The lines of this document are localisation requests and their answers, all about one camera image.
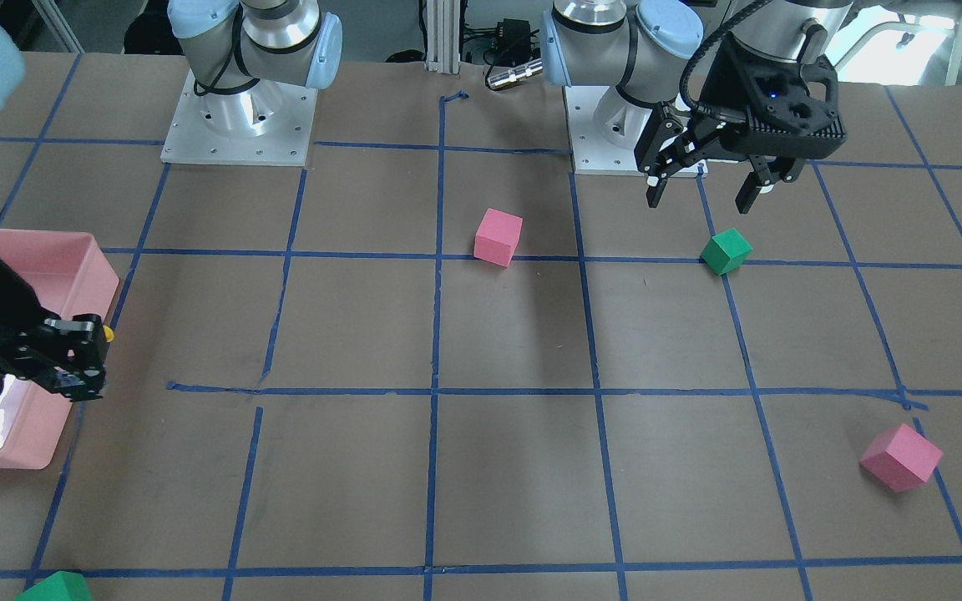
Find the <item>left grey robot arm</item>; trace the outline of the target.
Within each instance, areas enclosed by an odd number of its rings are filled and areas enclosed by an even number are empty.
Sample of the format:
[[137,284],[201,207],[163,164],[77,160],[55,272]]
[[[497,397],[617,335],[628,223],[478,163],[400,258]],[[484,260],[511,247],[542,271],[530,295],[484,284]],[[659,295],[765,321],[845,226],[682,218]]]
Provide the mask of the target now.
[[793,182],[847,140],[838,75],[825,57],[848,1],[751,1],[711,33],[681,1],[554,1],[539,28],[546,78],[604,85],[630,110],[623,130],[656,208],[668,179],[699,161],[747,161],[736,197]]

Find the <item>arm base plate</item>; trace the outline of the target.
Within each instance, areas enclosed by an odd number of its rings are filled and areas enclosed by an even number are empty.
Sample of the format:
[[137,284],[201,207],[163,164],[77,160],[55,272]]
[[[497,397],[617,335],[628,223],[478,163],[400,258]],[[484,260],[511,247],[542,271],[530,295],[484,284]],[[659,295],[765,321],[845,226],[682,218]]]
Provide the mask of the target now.
[[195,95],[187,73],[161,161],[207,166],[304,167],[318,91],[262,80],[236,95]]
[[622,98],[617,88],[564,88],[574,171],[580,175],[636,176],[635,148],[652,109]]

